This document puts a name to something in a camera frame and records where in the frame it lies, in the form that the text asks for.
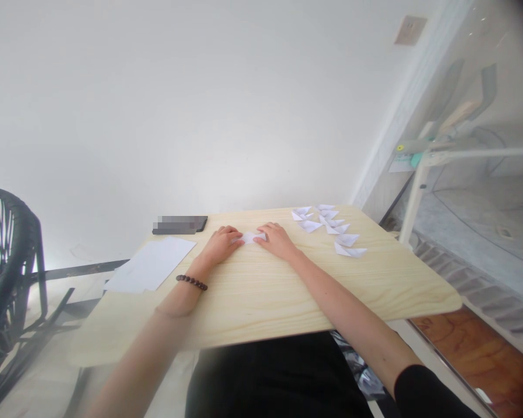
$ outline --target person's lap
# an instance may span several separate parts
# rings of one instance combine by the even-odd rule
[[[329,332],[203,350],[186,417],[372,416]]]

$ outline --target reddish brown floor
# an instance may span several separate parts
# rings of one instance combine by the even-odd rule
[[[486,392],[500,418],[523,417],[519,350],[465,306],[413,322],[471,386]]]

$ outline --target electrical outlet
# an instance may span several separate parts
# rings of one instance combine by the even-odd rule
[[[416,45],[427,20],[425,17],[405,16],[395,44]]]

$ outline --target black phone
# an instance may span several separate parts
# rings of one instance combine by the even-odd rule
[[[159,217],[153,223],[153,235],[193,235],[201,232],[207,224],[207,216],[194,217]]]

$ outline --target light wood tabletop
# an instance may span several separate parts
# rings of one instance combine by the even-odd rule
[[[318,211],[313,219],[317,220]],[[95,366],[118,361],[153,309],[177,283],[191,261],[221,225],[256,232],[279,222],[292,241],[383,320],[450,312],[461,307],[454,288],[410,250],[353,206],[337,206],[335,219],[350,223],[346,233],[360,234],[353,248],[367,248],[361,258],[338,255],[336,235],[322,226],[312,233],[300,228],[291,208],[209,215],[203,232],[179,236],[198,244],[154,292],[107,292],[72,341],[74,365]],[[148,240],[162,240],[151,235]],[[218,265],[194,313],[188,348],[243,343],[332,329],[331,324],[292,268],[257,244],[239,248]]]

